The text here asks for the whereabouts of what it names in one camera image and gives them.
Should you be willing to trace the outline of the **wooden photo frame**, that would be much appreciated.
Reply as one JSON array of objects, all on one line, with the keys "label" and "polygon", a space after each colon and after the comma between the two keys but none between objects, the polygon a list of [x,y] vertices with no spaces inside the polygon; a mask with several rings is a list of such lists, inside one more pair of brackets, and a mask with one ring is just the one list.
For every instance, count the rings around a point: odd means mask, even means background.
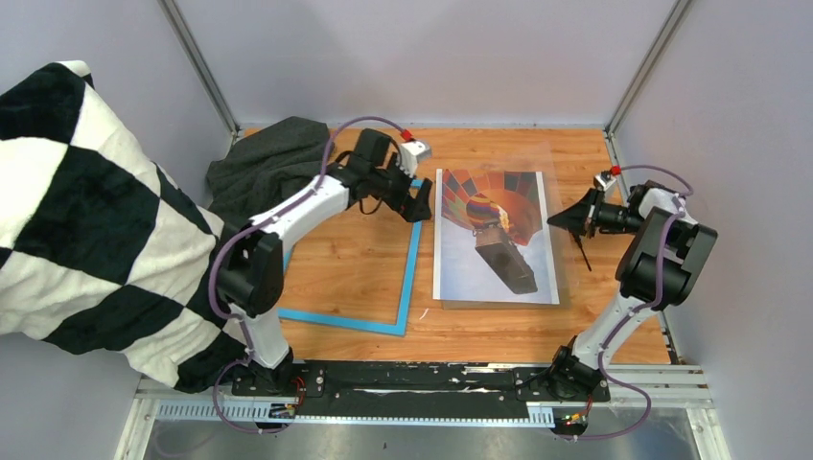
[{"label": "wooden photo frame", "polygon": [[280,317],[295,325],[401,336],[421,223],[373,198],[328,218],[285,257]]}]

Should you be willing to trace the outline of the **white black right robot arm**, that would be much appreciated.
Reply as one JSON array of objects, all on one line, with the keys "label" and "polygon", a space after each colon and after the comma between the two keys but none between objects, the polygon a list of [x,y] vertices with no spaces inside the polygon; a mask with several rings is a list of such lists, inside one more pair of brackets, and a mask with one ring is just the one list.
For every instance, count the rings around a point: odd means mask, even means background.
[{"label": "white black right robot arm", "polygon": [[685,301],[718,233],[692,218],[677,192],[652,180],[633,187],[625,205],[608,203],[603,190],[591,188],[547,222],[575,239],[598,233],[633,238],[616,268],[612,301],[539,376],[552,398],[582,401],[596,395],[612,357],[642,322]]}]

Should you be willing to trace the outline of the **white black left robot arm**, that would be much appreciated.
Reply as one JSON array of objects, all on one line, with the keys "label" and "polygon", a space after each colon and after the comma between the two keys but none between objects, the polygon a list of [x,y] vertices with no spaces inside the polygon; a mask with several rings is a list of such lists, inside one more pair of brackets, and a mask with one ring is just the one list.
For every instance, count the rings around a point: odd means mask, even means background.
[{"label": "white black left robot arm", "polygon": [[325,164],[302,190],[241,226],[226,238],[210,270],[213,312],[238,322],[247,361],[260,368],[257,383],[271,396],[293,384],[290,345],[276,304],[284,286],[284,259],[293,247],[328,219],[372,197],[409,223],[428,220],[432,182],[412,187],[430,145],[402,131],[402,139],[371,128],[361,131],[353,149]]}]

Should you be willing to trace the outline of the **dark grey cloth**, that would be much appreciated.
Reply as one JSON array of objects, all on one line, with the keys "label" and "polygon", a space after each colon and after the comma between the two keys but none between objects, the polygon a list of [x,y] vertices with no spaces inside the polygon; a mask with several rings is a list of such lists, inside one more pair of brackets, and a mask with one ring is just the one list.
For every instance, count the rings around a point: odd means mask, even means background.
[{"label": "dark grey cloth", "polygon": [[238,220],[277,206],[319,175],[329,138],[326,124],[295,116],[244,137],[208,167],[208,210]]}]

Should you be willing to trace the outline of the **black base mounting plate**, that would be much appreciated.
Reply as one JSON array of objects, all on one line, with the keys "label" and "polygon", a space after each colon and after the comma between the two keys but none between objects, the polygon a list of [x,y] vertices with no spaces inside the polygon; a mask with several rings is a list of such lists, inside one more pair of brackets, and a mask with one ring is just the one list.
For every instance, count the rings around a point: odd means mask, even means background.
[{"label": "black base mounting plate", "polygon": [[606,403],[605,379],[550,380],[543,365],[308,360],[285,386],[238,378],[240,397],[304,397],[303,416],[520,419],[529,403]]}]

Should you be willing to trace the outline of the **black white checkered blanket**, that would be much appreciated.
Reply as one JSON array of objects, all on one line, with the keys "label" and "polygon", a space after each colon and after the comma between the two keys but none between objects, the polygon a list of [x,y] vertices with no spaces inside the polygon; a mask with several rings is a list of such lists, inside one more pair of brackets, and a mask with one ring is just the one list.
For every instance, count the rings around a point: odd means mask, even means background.
[{"label": "black white checkered blanket", "polygon": [[199,393],[258,373],[207,285],[223,221],[142,150],[80,60],[1,97],[1,332]]}]

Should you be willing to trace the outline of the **right aluminium corner post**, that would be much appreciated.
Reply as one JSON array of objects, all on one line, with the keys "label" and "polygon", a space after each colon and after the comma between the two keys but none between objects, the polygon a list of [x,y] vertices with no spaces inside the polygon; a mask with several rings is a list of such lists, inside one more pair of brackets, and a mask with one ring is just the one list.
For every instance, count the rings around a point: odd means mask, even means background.
[{"label": "right aluminium corner post", "polygon": [[639,67],[625,89],[609,122],[605,125],[604,133],[608,138],[614,137],[632,109],[640,91],[647,83],[650,75],[659,63],[670,41],[681,27],[686,14],[693,7],[692,0],[676,0],[660,26],[655,38],[643,56]]}]

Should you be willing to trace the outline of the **aluminium corner post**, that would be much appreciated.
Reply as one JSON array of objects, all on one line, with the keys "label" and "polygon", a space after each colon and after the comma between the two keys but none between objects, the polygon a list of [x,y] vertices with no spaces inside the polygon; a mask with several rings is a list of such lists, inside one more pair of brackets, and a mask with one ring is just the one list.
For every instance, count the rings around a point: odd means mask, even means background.
[{"label": "aluminium corner post", "polygon": [[660,26],[655,38],[643,56],[639,67],[625,89],[609,122],[605,125],[604,133],[608,138],[614,137],[632,109],[640,91],[647,83],[650,75],[659,63],[670,41],[681,27],[686,14],[693,7],[692,0],[676,0]]},{"label": "aluminium corner post", "polygon": [[163,11],[217,115],[230,134],[232,141],[235,141],[241,131],[240,125],[222,93],[182,9],[175,0],[158,0],[157,4]]}]

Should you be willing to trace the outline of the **left aluminium corner post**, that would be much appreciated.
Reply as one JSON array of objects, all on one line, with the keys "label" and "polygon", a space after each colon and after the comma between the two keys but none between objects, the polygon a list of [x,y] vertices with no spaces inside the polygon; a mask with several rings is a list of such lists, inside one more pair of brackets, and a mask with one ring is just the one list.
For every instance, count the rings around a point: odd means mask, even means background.
[{"label": "left aluminium corner post", "polygon": [[230,134],[232,141],[235,141],[241,131],[240,125],[222,93],[182,9],[175,0],[158,0],[157,4],[163,11],[217,115]]}]

